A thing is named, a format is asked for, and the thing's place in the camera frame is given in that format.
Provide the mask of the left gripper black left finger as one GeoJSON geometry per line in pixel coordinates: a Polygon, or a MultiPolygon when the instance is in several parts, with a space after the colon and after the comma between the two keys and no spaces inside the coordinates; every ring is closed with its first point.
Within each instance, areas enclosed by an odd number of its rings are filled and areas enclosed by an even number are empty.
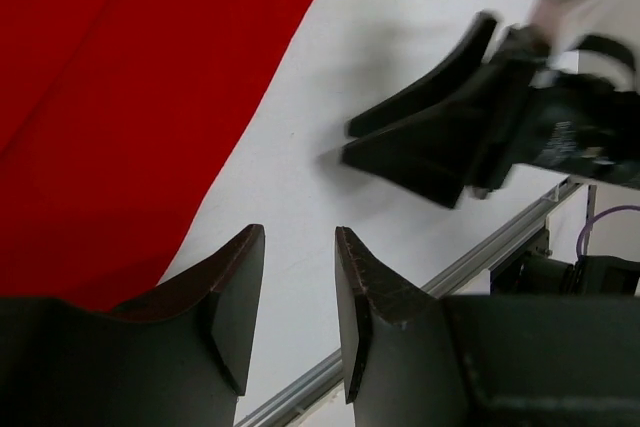
{"type": "Polygon", "coordinates": [[[210,257],[109,314],[65,321],[73,426],[230,426],[247,389],[265,232],[246,226],[210,257]]]}

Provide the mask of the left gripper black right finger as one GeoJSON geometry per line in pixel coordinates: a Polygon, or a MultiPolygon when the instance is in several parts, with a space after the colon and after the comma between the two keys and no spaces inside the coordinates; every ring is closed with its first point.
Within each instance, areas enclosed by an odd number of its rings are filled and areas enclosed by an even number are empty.
{"type": "Polygon", "coordinates": [[[358,426],[467,426],[470,402],[442,304],[335,231],[345,398],[358,426]]]}

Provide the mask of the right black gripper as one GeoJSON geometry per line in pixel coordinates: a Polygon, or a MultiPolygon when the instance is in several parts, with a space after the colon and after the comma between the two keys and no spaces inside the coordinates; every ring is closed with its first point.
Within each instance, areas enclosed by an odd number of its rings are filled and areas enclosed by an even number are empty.
{"type": "Polygon", "coordinates": [[[462,192],[500,188],[517,164],[639,186],[639,72],[614,38],[572,45],[626,67],[629,87],[551,66],[532,28],[511,28],[492,55],[497,27],[477,13],[448,56],[346,124],[342,164],[452,209],[462,192]]]}

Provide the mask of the red t shirt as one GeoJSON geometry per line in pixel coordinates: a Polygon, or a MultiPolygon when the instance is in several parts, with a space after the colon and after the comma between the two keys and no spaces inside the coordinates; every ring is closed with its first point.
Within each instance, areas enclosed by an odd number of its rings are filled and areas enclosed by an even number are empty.
{"type": "Polygon", "coordinates": [[[1,293],[153,288],[313,0],[1,0],[1,293]]]}

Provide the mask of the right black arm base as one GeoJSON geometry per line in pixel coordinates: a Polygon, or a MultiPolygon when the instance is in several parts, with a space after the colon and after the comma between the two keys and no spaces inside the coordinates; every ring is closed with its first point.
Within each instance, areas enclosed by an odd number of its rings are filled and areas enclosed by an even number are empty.
{"type": "Polygon", "coordinates": [[[492,294],[635,295],[639,263],[613,256],[581,256],[567,263],[527,252],[491,272],[492,294]]]}

